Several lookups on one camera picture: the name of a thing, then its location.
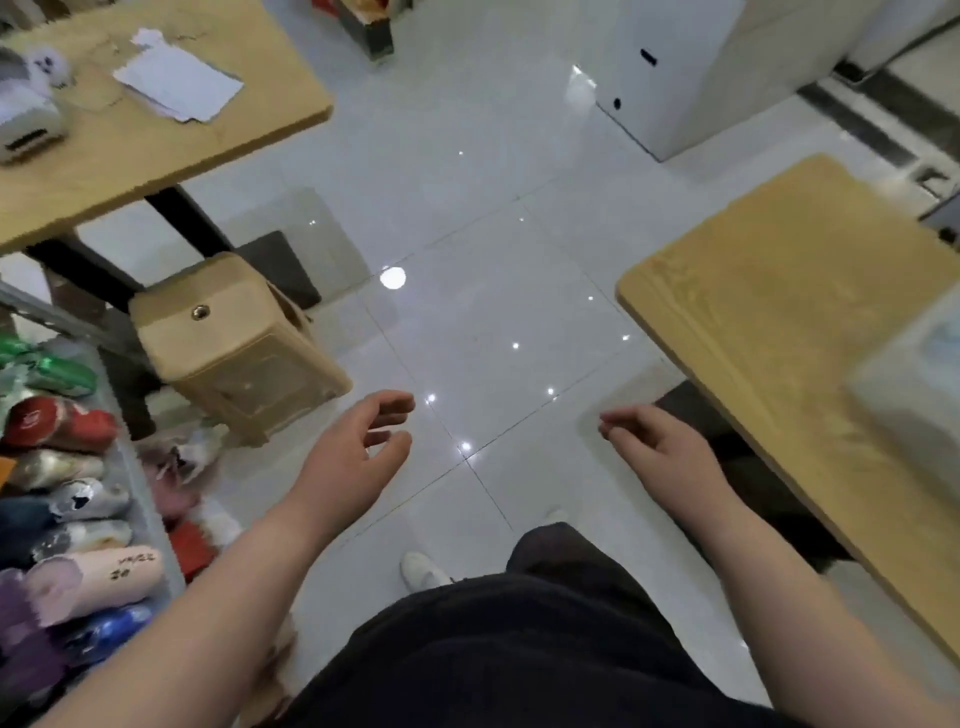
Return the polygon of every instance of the white shoe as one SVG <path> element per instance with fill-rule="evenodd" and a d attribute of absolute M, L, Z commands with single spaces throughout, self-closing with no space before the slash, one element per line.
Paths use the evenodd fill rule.
<path fill-rule="evenodd" d="M 554 508 L 540 522 L 540 525 L 553 525 L 554 523 L 570 523 L 570 517 L 563 508 Z"/>
<path fill-rule="evenodd" d="M 410 594 L 453 583 L 453 579 L 434 564 L 429 556 L 419 551 L 407 551 L 403 554 L 400 559 L 400 576 L 403 577 Z"/>

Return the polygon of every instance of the wall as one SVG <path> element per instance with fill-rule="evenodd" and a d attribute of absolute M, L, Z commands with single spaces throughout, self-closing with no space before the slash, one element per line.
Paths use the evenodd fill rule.
<path fill-rule="evenodd" d="M 871 70 L 908 43 L 960 15 L 960 0 L 887 0 L 856 42 L 848 58 Z"/>

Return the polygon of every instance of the wooden table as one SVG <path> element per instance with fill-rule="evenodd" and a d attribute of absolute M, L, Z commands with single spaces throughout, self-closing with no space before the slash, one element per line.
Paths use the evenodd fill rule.
<path fill-rule="evenodd" d="M 844 389 L 960 280 L 960 256 L 807 159 L 628 271 L 617 298 L 960 663 L 960 507 Z"/>
<path fill-rule="evenodd" d="M 260 0 L 134 0 L 5 42 L 16 50 L 51 45 L 74 65 L 78 90 L 108 92 L 119 86 L 109 71 L 132 55 L 129 39 L 140 27 L 164 31 L 168 41 L 245 86 L 209 124 L 163 118 L 126 91 L 99 111 L 63 103 L 69 135 L 22 163 L 0 167 L 0 254 L 33 246 L 33 257 L 87 290 L 89 276 L 102 278 L 108 264 L 58 236 L 146 198 L 203 255 L 231 250 L 177 183 L 320 124 L 333 111 L 329 94 Z M 88 269 L 84 261 L 91 260 Z M 101 290 L 112 297 L 137 285 L 115 269 L 108 275 L 119 287 Z"/>

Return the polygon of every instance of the hand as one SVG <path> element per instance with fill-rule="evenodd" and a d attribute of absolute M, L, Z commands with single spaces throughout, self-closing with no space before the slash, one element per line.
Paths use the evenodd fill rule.
<path fill-rule="evenodd" d="M 634 404 L 603 412 L 600 434 L 653 500 L 698 538 L 745 511 L 707 440 L 662 409 Z"/>
<path fill-rule="evenodd" d="M 409 392 L 387 389 L 354 404 L 307 454 L 281 507 L 313 535 L 336 538 L 370 510 L 406 461 L 413 442 L 410 433 L 379 428 L 402 425 L 415 406 Z M 374 457 L 368 455 L 367 448 L 384 443 Z"/>

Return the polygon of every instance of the white appliance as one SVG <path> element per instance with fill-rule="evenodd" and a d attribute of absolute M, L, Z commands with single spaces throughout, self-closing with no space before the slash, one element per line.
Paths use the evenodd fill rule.
<path fill-rule="evenodd" d="M 585 70 L 657 159 L 826 76 L 883 0 L 621 0 Z"/>
<path fill-rule="evenodd" d="M 37 65 L 0 48 L 0 162 L 66 134 L 63 116 L 49 95 L 50 70 L 42 68 L 46 58 L 39 56 Z"/>

